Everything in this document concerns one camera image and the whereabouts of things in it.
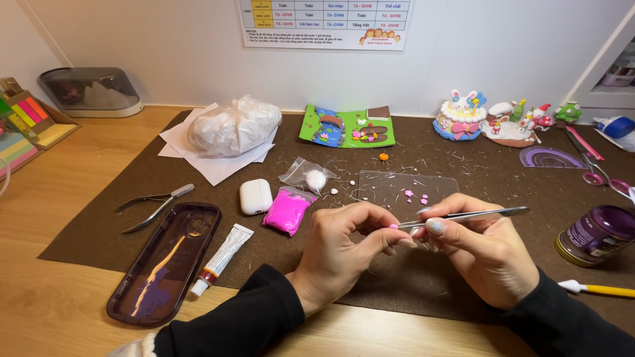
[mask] clay bunny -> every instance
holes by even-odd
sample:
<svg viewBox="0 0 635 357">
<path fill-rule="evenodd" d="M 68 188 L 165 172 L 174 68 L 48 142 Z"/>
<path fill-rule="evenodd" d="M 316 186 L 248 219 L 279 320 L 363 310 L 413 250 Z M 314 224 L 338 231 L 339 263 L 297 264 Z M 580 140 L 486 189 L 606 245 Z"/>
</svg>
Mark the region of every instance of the clay bunny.
<svg viewBox="0 0 635 357">
<path fill-rule="evenodd" d="M 467 95 L 467 97 L 461 97 L 461 95 L 458 93 L 458 90 L 452 90 L 451 94 L 452 101 L 450 102 L 450 109 L 452 109 L 452 111 L 464 112 L 468 111 L 470 108 L 469 103 L 467 103 L 467 99 L 476 98 L 478 92 L 473 90 Z"/>
</svg>

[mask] hand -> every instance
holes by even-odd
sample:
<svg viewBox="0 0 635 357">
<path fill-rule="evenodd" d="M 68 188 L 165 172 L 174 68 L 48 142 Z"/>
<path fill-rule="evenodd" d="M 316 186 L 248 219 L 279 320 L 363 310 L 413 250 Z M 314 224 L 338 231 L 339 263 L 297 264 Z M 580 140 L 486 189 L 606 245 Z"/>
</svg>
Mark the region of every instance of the hand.
<svg viewBox="0 0 635 357">
<path fill-rule="evenodd" d="M 311 217 L 311 231 L 298 268 L 286 275 L 310 316 L 349 292 L 380 252 L 394 255 L 393 245 L 416 248 L 408 233 L 387 228 L 399 221 L 388 210 L 358 202 Z M 355 244 L 353 232 L 366 236 Z"/>
<path fill-rule="evenodd" d="M 474 291 L 489 305 L 510 310 L 538 286 L 540 276 L 523 240 L 508 217 L 468 222 L 435 218 L 451 213 L 503 207 L 455 193 L 421 212 L 425 228 L 411 232 L 442 249 Z"/>
</svg>

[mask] purple protractor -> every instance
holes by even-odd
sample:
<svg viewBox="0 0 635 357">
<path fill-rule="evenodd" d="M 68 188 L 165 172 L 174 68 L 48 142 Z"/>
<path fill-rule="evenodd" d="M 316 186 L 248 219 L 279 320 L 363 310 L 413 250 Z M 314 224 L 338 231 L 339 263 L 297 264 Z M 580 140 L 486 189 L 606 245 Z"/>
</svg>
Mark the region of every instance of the purple protractor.
<svg viewBox="0 0 635 357">
<path fill-rule="evenodd" d="M 588 168 L 575 156 L 544 146 L 525 147 L 520 152 L 520 161 L 525 167 Z"/>
</svg>

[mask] clear plastic box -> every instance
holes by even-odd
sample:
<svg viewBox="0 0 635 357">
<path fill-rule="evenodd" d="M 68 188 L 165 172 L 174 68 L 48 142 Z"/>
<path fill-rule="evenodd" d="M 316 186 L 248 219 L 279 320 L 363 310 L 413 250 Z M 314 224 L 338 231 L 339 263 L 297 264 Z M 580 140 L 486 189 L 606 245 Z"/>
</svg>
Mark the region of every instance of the clear plastic box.
<svg viewBox="0 0 635 357">
<path fill-rule="evenodd" d="M 144 108 L 124 71 L 115 67 L 56 68 L 42 73 L 38 83 L 70 117 L 123 118 Z"/>
</svg>

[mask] tweezers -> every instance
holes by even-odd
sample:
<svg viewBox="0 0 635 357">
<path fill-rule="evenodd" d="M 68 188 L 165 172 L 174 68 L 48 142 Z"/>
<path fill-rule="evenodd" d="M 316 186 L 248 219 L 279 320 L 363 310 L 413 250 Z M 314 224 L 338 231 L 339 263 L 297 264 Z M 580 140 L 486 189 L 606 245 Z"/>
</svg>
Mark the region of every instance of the tweezers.
<svg viewBox="0 0 635 357">
<path fill-rule="evenodd" d="M 179 189 L 176 189 L 174 191 L 172 191 L 171 193 L 168 194 L 157 194 L 154 196 L 143 196 L 143 197 L 137 197 L 137 198 L 133 198 L 131 200 L 129 200 L 128 202 L 124 203 L 123 205 L 117 207 L 117 209 L 115 210 L 115 212 L 121 212 L 123 210 L 125 210 L 126 208 L 135 205 L 139 202 L 144 202 L 144 201 L 162 201 L 163 204 L 156 210 L 154 211 L 153 214 L 150 215 L 150 217 L 146 218 L 143 222 L 137 224 L 136 226 L 132 227 L 132 228 L 128 228 L 125 231 L 123 231 L 121 234 L 128 234 L 128 233 L 132 233 L 132 232 L 137 232 L 139 229 L 144 228 L 145 226 L 149 225 L 153 220 L 155 220 L 158 216 L 159 213 L 161 213 L 161 210 L 163 210 L 163 208 L 166 208 L 170 202 L 172 202 L 173 199 L 177 198 L 177 197 L 181 197 L 184 194 L 190 192 L 191 190 L 194 189 L 194 185 L 193 184 L 187 184 Z"/>
<path fill-rule="evenodd" d="M 511 217 L 516 215 L 524 215 L 529 213 L 529 207 L 503 208 L 502 210 L 453 213 L 451 215 L 440 217 L 442 219 L 452 220 L 456 223 L 472 222 L 475 220 L 499 219 L 502 217 Z M 423 220 L 413 220 L 412 222 L 404 222 L 397 225 L 400 229 L 425 226 Z"/>
</svg>

